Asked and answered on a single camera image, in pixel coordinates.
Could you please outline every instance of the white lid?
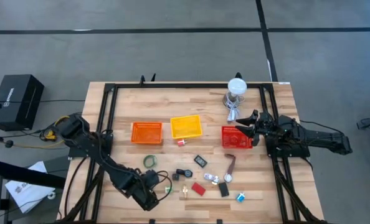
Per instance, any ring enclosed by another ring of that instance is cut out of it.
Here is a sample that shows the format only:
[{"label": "white lid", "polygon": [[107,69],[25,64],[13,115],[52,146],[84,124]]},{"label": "white lid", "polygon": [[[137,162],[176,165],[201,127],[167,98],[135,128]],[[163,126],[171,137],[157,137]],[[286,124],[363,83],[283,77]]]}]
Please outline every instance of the white lid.
[{"label": "white lid", "polygon": [[233,78],[228,83],[228,90],[235,95],[242,95],[247,90],[246,82],[241,78]]}]

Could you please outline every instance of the black block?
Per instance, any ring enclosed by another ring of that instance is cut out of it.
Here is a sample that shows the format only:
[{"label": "black block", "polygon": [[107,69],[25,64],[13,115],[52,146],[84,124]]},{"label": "black block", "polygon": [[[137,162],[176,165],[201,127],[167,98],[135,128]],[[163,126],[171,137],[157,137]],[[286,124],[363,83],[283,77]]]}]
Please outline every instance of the black block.
[{"label": "black block", "polygon": [[32,75],[5,75],[0,85],[0,129],[32,129],[43,90]]}]

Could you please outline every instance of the white paper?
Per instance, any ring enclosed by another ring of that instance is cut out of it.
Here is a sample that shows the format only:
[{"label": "white paper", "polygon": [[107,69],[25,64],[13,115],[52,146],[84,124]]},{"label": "white paper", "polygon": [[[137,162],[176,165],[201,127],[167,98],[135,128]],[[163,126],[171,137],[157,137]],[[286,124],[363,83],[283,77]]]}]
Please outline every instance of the white paper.
[{"label": "white paper", "polygon": [[[40,161],[29,167],[30,170],[36,170],[39,172],[47,172],[44,162]],[[12,195],[18,207],[20,207],[22,213],[27,213],[34,208],[40,199],[46,197],[49,193],[55,190],[53,187],[44,187],[33,184],[27,184],[11,180],[5,184],[9,193]]]}]

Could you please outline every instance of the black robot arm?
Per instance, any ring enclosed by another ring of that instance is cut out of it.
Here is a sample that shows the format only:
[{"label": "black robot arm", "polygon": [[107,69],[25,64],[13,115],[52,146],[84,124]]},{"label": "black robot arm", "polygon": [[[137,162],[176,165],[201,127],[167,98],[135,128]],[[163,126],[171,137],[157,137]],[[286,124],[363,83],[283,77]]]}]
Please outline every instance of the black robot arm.
[{"label": "black robot arm", "polygon": [[89,124],[77,114],[70,115],[54,128],[67,146],[82,150],[102,167],[109,174],[113,186],[125,197],[132,196],[143,210],[150,211],[157,206],[159,200],[153,192],[153,187],[159,183],[157,173],[148,170],[142,174],[139,169],[117,164],[104,150],[109,144],[106,139],[112,139],[113,134],[101,135],[89,130]]},{"label": "black robot arm", "polygon": [[236,126],[246,136],[253,138],[253,145],[259,143],[259,136],[263,135],[268,143],[281,149],[279,156],[308,157],[308,146],[329,149],[331,152],[346,155],[352,153],[349,139],[342,132],[327,133],[305,129],[295,119],[281,115],[274,121],[268,113],[254,110],[249,118],[236,120],[246,126]]}]

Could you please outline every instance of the gray floor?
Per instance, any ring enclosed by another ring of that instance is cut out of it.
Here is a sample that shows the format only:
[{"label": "gray floor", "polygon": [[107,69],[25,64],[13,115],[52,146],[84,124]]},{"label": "gray floor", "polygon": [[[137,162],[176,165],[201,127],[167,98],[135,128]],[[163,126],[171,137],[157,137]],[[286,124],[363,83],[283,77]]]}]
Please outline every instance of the gray floor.
[{"label": "gray floor", "polygon": [[[370,27],[369,1],[264,0],[268,27]],[[0,29],[117,29],[258,27],[255,1],[47,1],[0,0]],[[370,223],[370,32],[270,33],[279,81],[291,82],[301,119],[342,130],[354,153],[312,149],[314,176],[325,218]],[[226,81],[241,72],[269,81],[260,33],[0,35],[0,82],[5,74],[31,73],[45,86],[43,99],[84,99],[89,81]],[[44,103],[37,128],[82,103]],[[17,142],[40,144],[36,138]],[[0,160],[28,166],[67,150],[6,149]],[[18,223],[50,222],[50,213]]]}]

